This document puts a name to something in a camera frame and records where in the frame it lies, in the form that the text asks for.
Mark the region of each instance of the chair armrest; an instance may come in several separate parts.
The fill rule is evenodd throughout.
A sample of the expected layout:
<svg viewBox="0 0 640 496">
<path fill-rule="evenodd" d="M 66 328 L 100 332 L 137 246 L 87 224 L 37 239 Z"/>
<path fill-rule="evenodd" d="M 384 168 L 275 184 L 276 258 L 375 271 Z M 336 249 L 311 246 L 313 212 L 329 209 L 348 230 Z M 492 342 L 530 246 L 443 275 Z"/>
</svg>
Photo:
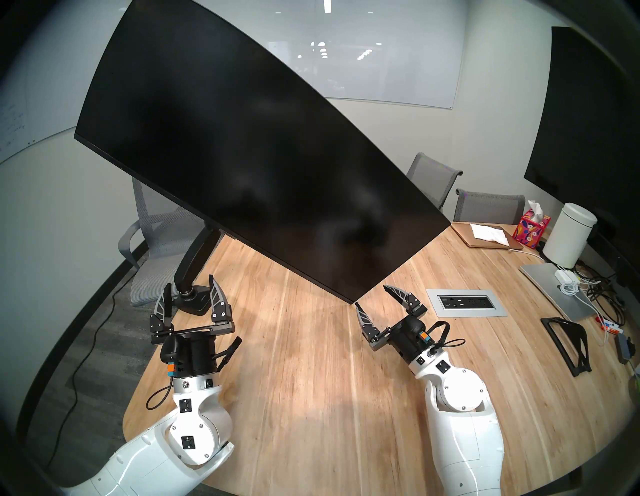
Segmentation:
<svg viewBox="0 0 640 496">
<path fill-rule="evenodd" d="M 133 235 L 140 229 L 140 220 L 136 220 L 129 228 L 127 232 L 122 235 L 120 240 L 118 241 L 118 251 L 122 254 L 123 257 L 133 265 L 136 269 L 139 269 L 138 261 L 134 258 L 131 253 L 131 238 Z"/>
</svg>

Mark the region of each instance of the tissue box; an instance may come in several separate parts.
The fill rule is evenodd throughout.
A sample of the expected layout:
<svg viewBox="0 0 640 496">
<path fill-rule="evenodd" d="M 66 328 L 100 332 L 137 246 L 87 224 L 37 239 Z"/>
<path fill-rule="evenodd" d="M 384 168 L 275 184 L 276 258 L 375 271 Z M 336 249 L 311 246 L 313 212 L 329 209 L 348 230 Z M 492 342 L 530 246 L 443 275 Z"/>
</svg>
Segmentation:
<svg viewBox="0 0 640 496">
<path fill-rule="evenodd" d="M 542 233 L 544 233 L 551 220 L 551 217 L 544 215 L 542 222 L 538 223 L 533 222 L 533 220 L 531 220 L 532 217 L 533 210 L 529 209 L 527 213 L 522 216 L 516 226 L 516 230 L 513 232 L 513 239 L 525 244 L 529 248 L 535 248 L 538 245 Z"/>
</svg>

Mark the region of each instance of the power outlet box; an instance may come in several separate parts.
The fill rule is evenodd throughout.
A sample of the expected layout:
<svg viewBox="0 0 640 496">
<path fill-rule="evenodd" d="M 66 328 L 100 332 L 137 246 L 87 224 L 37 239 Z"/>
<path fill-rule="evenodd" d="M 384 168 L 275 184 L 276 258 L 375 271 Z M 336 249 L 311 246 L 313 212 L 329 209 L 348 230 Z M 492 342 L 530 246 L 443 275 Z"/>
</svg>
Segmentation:
<svg viewBox="0 0 640 496">
<path fill-rule="evenodd" d="M 506 317 L 500 301 L 489 289 L 427 289 L 438 317 Z"/>
<path fill-rule="evenodd" d="M 441 296 L 440 302 L 444 308 L 493 308 L 487 296 Z"/>
</svg>

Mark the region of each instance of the wooden table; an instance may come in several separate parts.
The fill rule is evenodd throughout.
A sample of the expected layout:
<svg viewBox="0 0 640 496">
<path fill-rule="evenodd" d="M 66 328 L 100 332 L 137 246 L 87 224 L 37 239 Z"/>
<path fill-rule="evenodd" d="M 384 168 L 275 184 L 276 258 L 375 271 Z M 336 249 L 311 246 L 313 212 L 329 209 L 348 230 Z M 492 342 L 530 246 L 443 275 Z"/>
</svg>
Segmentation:
<svg viewBox="0 0 640 496">
<path fill-rule="evenodd" d="M 449 350 L 451 361 L 480 375 L 497 411 L 507 496 L 583 464 L 621 431 L 633 409 L 630 367 L 618 363 L 612 339 L 598 345 L 603 333 L 592 319 L 582 324 L 593 372 L 571 376 L 540 323 L 558 311 L 518 270 L 532 263 L 540 261 L 467 248 L 448 228 L 383 281 L 426 304 L 427 327 L 437 317 L 425 288 L 491 289 L 507 310 L 507 317 L 448 319 L 449 338 L 467 340 Z M 209 273 L 233 306 L 243 343 L 220 374 L 236 449 L 207 484 L 238 495 L 443 494 L 424 385 L 391 346 L 371 351 L 354 306 L 229 237 L 196 282 L 207 284 Z M 405 315 L 382 283 L 360 303 L 380 328 Z M 209 318 L 179 312 L 174 324 L 187 328 Z M 219 338 L 218 349 L 233 338 Z M 126 439 L 175 408 L 168 399 L 145 409 L 166 383 L 158 347 L 125 412 Z"/>
</svg>

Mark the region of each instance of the white canister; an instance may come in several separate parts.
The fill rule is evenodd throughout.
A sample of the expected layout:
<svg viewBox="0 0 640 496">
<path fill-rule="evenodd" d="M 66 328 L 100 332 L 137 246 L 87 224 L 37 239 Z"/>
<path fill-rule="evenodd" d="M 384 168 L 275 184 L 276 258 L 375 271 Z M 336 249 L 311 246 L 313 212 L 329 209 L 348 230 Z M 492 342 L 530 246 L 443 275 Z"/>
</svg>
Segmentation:
<svg viewBox="0 0 640 496">
<path fill-rule="evenodd" d="M 572 268 L 597 221 L 595 215 L 580 205 L 564 204 L 542 252 L 556 265 Z"/>
</svg>

